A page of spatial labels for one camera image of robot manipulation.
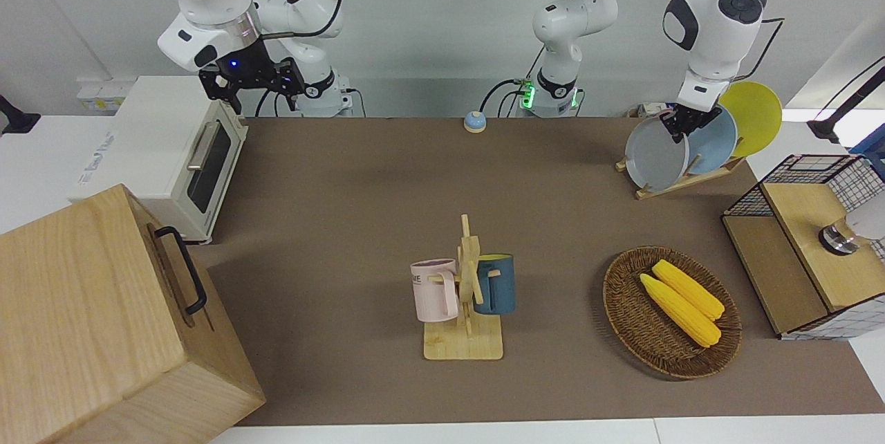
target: green led light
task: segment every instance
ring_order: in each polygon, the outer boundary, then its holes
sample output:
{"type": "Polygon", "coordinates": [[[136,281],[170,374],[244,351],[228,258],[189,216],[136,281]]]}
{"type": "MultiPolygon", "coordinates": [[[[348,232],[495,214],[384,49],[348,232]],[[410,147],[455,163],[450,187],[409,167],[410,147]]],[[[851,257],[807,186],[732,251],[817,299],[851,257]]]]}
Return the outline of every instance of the green led light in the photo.
{"type": "Polygon", "coordinates": [[[522,92],[522,108],[531,109],[534,106],[534,85],[531,82],[525,85],[522,92]]]}

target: oven door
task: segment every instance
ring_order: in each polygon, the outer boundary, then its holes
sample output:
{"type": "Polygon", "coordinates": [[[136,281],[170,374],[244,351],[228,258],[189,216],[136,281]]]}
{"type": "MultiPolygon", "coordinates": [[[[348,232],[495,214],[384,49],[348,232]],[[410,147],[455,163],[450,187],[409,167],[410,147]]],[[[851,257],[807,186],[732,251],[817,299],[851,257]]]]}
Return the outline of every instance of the oven door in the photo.
{"type": "Polygon", "coordinates": [[[198,230],[194,235],[185,235],[189,240],[208,240],[211,236],[243,144],[224,108],[213,107],[213,110],[187,161],[189,176],[185,189],[180,193],[179,206],[198,230]]]}

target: mug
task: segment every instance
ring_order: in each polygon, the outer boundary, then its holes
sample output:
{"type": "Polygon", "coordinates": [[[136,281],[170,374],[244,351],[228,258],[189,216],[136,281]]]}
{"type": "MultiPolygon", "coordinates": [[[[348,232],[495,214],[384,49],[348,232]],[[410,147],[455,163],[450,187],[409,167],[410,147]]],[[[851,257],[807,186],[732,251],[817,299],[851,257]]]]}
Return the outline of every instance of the mug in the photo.
{"type": "Polygon", "coordinates": [[[512,255],[481,255],[476,274],[480,277],[483,304],[477,304],[474,299],[474,311],[481,315],[507,315],[516,309],[512,255]]]}
{"type": "Polygon", "coordinates": [[[454,259],[432,259],[411,265],[411,289],[415,293],[418,321],[440,322],[458,317],[458,292],[454,259]]]}

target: wicker basket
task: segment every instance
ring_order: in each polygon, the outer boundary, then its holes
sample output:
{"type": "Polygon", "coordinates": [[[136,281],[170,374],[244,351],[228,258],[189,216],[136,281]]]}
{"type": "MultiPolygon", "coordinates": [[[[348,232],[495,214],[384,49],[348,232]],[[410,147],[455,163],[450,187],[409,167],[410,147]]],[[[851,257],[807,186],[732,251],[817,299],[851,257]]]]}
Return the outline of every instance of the wicker basket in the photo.
{"type": "Polygon", "coordinates": [[[734,359],[740,347],[740,315],[725,287],[697,261],[669,248],[645,246],[617,256],[606,271],[603,303],[611,327],[626,348],[651,368],[674,378],[714,375],[734,359]],[[716,345],[698,346],[645,292],[639,274],[653,276],[651,267],[661,259],[698,280],[725,305],[725,314],[716,320],[722,331],[716,345]]]}

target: oven window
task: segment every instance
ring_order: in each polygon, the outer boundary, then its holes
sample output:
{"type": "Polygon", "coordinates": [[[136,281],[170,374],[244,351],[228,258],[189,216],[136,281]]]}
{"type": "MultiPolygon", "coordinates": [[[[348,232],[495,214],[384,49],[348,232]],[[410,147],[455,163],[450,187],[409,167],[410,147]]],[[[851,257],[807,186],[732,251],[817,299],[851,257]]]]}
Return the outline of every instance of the oven window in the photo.
{"type": "Polygon", "coordinates": [[[206,214],[206,210],[209,208],[209,201],[212,199],[212,193],[215,192],[215,185],[218,185],[218,177],[221,176],[221,170],[224,168],[229,150],[230,136],[225,131],[224,125],[221,125],[221,128],[218,128],[218,135],[215,136],[215,143],[209,149],[209,157],[206,158],[205,167],[202,171],[194,172],[194,176],[190,178],[190,185],[187,186],[187,197],[203,214],[206,214]]]}

